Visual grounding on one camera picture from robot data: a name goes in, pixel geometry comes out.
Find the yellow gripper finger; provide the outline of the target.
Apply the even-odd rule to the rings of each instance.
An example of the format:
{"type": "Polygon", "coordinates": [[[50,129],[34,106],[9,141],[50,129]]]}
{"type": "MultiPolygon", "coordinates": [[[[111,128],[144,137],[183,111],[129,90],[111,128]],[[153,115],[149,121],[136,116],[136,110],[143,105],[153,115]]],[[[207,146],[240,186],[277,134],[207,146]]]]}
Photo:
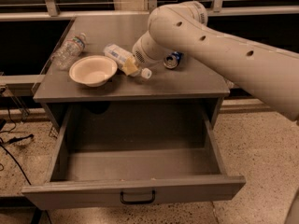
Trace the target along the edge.
{"type": "Polygon", "coordinates": [[[138,66],[135,62],[135,58],[128,58],[122,66],[121,70],[124,72],[126,76],[135,74],[138,71],[138,66]]]}

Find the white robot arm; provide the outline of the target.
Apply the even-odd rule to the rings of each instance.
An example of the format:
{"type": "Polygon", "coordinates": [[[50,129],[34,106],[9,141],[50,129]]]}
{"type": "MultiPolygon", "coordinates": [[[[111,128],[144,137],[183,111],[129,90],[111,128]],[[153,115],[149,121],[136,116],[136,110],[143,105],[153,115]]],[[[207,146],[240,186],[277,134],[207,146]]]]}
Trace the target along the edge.
{"type": "Polygon", "coordinates": [[[218,32],[206,26],[196,1],[164,5],[149,15],[147,32],[134,44],[141,64],[178,51],[193,57],[291,121],[299,120],[299,54],[218,32]]]}

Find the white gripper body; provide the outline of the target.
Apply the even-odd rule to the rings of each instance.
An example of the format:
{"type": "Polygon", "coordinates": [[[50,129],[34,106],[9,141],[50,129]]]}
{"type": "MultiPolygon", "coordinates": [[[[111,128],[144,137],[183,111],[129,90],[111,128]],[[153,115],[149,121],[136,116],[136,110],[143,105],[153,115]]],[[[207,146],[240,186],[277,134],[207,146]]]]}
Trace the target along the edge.
{"type": "Polygon", "coordinates": [[[159,45],[150,33],[146,32],[135,42],[132,53],[139,64],[150,66],[162,61],[171,50],[159,45]]]}

